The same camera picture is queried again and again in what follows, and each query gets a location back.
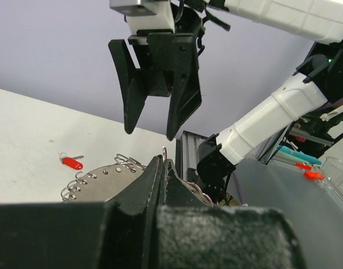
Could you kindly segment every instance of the cable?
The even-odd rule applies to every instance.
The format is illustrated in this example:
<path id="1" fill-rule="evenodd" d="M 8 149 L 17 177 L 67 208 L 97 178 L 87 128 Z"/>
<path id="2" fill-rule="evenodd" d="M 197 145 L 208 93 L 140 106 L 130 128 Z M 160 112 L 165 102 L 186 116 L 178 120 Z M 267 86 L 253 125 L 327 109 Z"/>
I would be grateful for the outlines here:
<path id="1" fill-rule="evenodd" d="M 224 200 L 225 200 L 225 204 L 227 205 L 228 204 L 228 197 L 227 197 L 227 189 L 228 189 L 228 185 L 229 185 L 229 181 L 230 181 L 230 178 L 231 178 L 231 174 L 232 174 L 232 172 L 230 172 L 229 174 L 228 174 L 228 177 L 226 178 L 226 181 L 225 181 L 225 185 L 224 185 L 224 191 L 223 191 L 223 193 L 224 193 Z"/>
<path id="2" fill-rule="evenodd" d="M 174 22 L 177 23 L 183 16 L 183 12 L 184 12 L 184 2 L 185 0 L 179 0 L 179 9 L 178 9 L 178 14 L 175 17 Z"/>
<path id="3" fill-rule="evenodd" d="M 222 27 L 224 30 L 230 31 L 230 28 L 231 28 L 230 25 L 228 25 L 227 23 L 219 20 L 217 17 L 215 17 L 213 14 L 211 14 L 208 10 L 206 10 L 206 8 L 205 8 L 205 14 L 206 14 L 206 16 L 202 20 L 203 25 L 207 21 L 212 21 L 216 25 L 219 25 L 220 27 Z"/>
<path id="4" fill-rule="evenodd" d="M 232 199 L 233 199 L 233 196 L 230 195 L 229 200 L 228 200 L 228 202 L 226 203 L 227 206 L 230 204 L 230 201 L 231 201 Z"/>
<path id="5" fill-rule="evenodd" d="M 235 172 L 233 172 L 233 176 L 234 176 L 235 182 L 237 184 L 239 198 L 240 198 L 240 203 L 243 205 L 243 204 L 245 204 L 245 199 L 244 199 L 243 191 L 241 190 L 239 178 L 238 178 L 238 176 L 236 175 Z"/>
<path id="6" fill-rule="evenodd" d="M 282 141 L 284 140 L 285 137 L 287 137 L 291 131 L 291 129 L 293 128 L 293 126 L 295 125 L 295 122 L 293 124 L 290 125 L 290 127 L 287 129 L 287 131 L 285 132 L 284 137 L 282 138 Z M 277 149 L 275 150 L 275 152 L 270 156 L 269 160 L 267 161 L 267 163 L 265 163 L 265 165 L 268 165 L 269 162 L 271 161 L 271 159 L 278 153 L 278 151 L 282 148 L 282 144 L 280 143 L 279 146 L 277 147 Z"/>
<path id="7" fill-rule="evenodd" d="M 293 123 L 290 125 L 290 127 L 288 128 L 288 130 L 285 132 L 284 137 L 286 137 L 286 136 L 289 134 L 289 132 L 290 132 L 291 129 L 293 128 L 294 124 L 295 124 L 295 122 L 293 122 Z M 271 145 L 271 146 L 261 155 L 261 157 L 259 157 L 257 160 L 260 161 L 262 158 L 264 158 L 265 155 L 268 154 L 268 153 L 270 152 L 270 150 L 272 150 L 272 149 L 276 146 L 276 144 L 277 144 L 277 140 L 274 140 L 274 142 L 272 143 L 272 145 Z M 274 152 L 274 154 L 271 156 L 271 158 L 269 158 L 268 162 L 275 156 L 275 154 L 276 154 L 279 150 L 280 150 L 280 149 L 278 149 L 278 150 L 276 150 L 276 151 Z"/>

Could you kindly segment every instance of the metal ring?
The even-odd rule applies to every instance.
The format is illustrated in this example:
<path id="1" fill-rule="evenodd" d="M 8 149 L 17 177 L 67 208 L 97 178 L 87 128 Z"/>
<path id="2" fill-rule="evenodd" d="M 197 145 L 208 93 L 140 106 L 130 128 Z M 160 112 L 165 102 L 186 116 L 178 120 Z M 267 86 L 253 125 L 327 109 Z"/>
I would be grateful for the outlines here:
<path id="1" fill-rule="evenodd" d="M 82 174 L 82 173 L 84 173 L 83 171 L 79 171 L 79 172 L 77 172 L 76 174 L 75 174 L 75 178 L 76 179 L 80 179 L 80 178 L 82 178 L 83 176 L 81 176 L 81 177 L 78 177 L 78 175 L 79 174 Z"/>
<path id="2" fill-rule="evenodd" d="M 62 162 L 62 160 L 64 159 L 64 158 L 66 158 L 68 155 L 67 155 L 67 153 L 65 153 L 65 152 L 62 152 L 61 154 L 59 154 L 59 160 Z"/>
<path id="3" fill-rule="evenodd" d="M 80 192 L 81 188 L 76 186 L 75 184 L 67 188 L 70 192 Z"/>
<path id="4" fill-rule="evenodd" d="M 137 161 L 136 159 L 129 157 L 130 161 L 137 166 L 138 168 L 145 170 L 147 167 L 145 165 L 142 165 L 139 161 Z"/>
<path id="5" fill-rule="evenodd" d="M 201 191 L 201 188 L 195 184 L 194 182 L 187 182 L 190 186 L 193 186 L 194 189 L 196 189 L 198 191 L 198 193 L 200 194 L 201 197 L 203 197 L 203 192 Z"/>
<path id="6" fill-rule="evenodd" d="M 68 195 L 68 200 L 75 200 L 77 197 L 74 194 L 69 194 Z"/>
<path id="7" fill-rule="evenodd" d="M 69 190 L 70 192 L 73 191 L 73 187 L 75 186 L 75 184 L 78 182 L 78 179 L 74 179 L 72 181 L 70 181 L 68 184 L 67 184 L 67 190 Z"/>
<path id="8" fill-rule="evenodd" d="M 65 195 L 69 194 L 69 192 L 66 193 L 66 194 L 63 194 L 63 192 L 65 192 L 66 190 L 67 190 L 67 187 L 66 187 L 66 188 L 63 188 L 63 189 L 61 190 L 61 197 L 62 197 L 62 200 L 63 200 L 63 201 L 68 200 L 67 198 L 65 198 Z"/>
<path id="9" fill-rule="evenodd" d="M 97 175 L 96 175 L 96 174 L 87 173 L 86 175 L 87 175 L 87 177 L 89 177 L 89 178 L 97 178 Z"/>
<path id="10" fill-rule="evenodd" d="M 83 179 L 83 178 L 79 179 L 77 182 L 78 182 L 79 184 L 85 184 L 85 185 L 88 184 L 88 180 L 87 180 L 87 179 Z"/>
<path id="11" fill-rule="evenodd" d="M 203 193 L 203 197 L 205 197 L 209 201 L 211 207 L 214 207 L 214 203 L 212 202 L 212 199 L 210 198 L 209 195 Z"/>
<path id="12" fill-rule="evenodd" d="M 111 164 L 111 165 L 108 165 L 106 168 L 103 169 L 103 174 L 105 175 L 108 175 L 108 170 L 118 164 Z"/>
<path id="13" fill-rule="evenodd" d="M 165 162 L 168 158 L 168 154 L 166 152 L 166 147 L 163 147 L 163 155 L 162 156 L 163 156 L 163 162 Z"/>
<path id="14" fill-rule="evenodd" d="M 132 163 L 131 163 L 131 161 L 129 160 L 129 159 L 127 159 L 127 160 L 123 160 L 123 159 L 120 159 L 120 158 L 118 158 L 118 154 L 117 154 L 117 157 L 115 157 L 114 158 L 114 160 L 118 163 L 118 164 L 120 164 L 120 165 L 123 165 L 125 168 L 127 168 L 128 170 L 130 170 L 132 173 L 135 173 L 136 171 L 137 171 L 137 169 L 135 169 L 132 165 Z"/>

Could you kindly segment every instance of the white tabletop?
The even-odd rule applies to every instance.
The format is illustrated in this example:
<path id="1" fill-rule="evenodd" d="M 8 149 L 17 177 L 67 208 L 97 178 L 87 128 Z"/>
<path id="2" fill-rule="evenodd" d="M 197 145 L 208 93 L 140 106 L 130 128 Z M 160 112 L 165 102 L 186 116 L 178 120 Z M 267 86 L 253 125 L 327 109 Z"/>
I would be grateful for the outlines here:
<path id="1" fill-rule="evenodd" d="M 62 165 L 61 152 L 84 155 L 85 172 L 115 163 L 117 153 L 147 165 L 175 141 L 122 123 L 0 90 L 0 203 L 60 202 L 76 170 Z"/>

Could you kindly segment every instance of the gray surface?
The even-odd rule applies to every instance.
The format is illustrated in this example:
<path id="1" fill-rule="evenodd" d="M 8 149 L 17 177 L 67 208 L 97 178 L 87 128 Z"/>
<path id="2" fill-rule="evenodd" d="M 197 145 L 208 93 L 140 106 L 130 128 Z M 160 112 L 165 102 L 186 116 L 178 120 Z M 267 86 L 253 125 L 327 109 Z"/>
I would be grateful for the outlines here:
<path id="1" fill-rule="evenodd" d="M 312 45 L 281 30 L 211 10 L 230 32 L 206 23 L 200 56 L 203 103 L 182 129 L 219 132 L 275 91 Z M 130 36 L 108 0 L 0 0 L 0 88 L 123 121 L 108 50 Z M 147 98 L 138 127 L 166 132 L 168 98 Z"/>
<path id="2" fill-rule="evenodd" d="M 184 149 L 182 153 L 183 159 L 196 155 Z M 265 166 L 255 159 L 245 159 L 235 173 L 249 206 L 278 208 L 291 221 L 308 268 L 343 269 L 343 213 L 325 190 L 307 181 L 295 166 L 278 161 Z M 238 197 L 233 179 L 228 192 Z"/>

